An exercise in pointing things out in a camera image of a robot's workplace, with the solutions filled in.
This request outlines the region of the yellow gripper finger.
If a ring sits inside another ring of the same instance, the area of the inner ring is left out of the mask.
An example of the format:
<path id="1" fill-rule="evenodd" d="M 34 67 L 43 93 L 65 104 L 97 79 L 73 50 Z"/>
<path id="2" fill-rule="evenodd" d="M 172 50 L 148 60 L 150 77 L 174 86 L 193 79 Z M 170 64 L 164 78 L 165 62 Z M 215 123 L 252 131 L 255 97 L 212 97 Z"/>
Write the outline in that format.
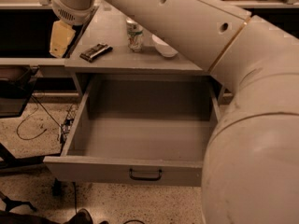
<path id="1" fill-rule="evenodd" d="M 75 37 L 75 33 L 71 25 L 62 20 L 55 21 L 50 37 L 50 54 L 56 58 L 62 58 Z"/>

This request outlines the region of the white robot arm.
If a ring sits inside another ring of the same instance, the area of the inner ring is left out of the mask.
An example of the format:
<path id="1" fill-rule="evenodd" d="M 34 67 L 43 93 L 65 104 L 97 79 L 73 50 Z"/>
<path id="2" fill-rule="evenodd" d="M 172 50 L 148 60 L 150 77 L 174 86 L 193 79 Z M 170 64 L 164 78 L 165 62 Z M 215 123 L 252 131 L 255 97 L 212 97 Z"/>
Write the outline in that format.
<path id="1" fill-rule="evenodd" d="M 209 141 L 205 224 L 299 224 L 299 45 L 221 0 L 105 0 L 234 94 Z M 93 0 L 53 0 L 83 20 Z"/>

